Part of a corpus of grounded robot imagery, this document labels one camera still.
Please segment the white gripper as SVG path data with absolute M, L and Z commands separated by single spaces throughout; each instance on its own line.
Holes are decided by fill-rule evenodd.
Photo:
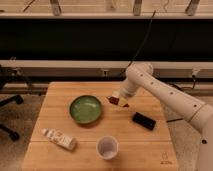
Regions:
M 114 105 L 124 104 L 122 107 L 129 107 L 128 100 L 133 97 L 134 94 L 127 89 L 121 87 L 112 93 L 112 96 L 108 98 L 109 102 Z

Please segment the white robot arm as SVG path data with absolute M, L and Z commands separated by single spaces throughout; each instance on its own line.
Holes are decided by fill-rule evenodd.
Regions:
M 150 63 L 130 65 L 109 102 L 124 107 L 140 87 L 167 105 L 201 134 L 195 171 L 213 171 L 213 106 L 157 80 Z

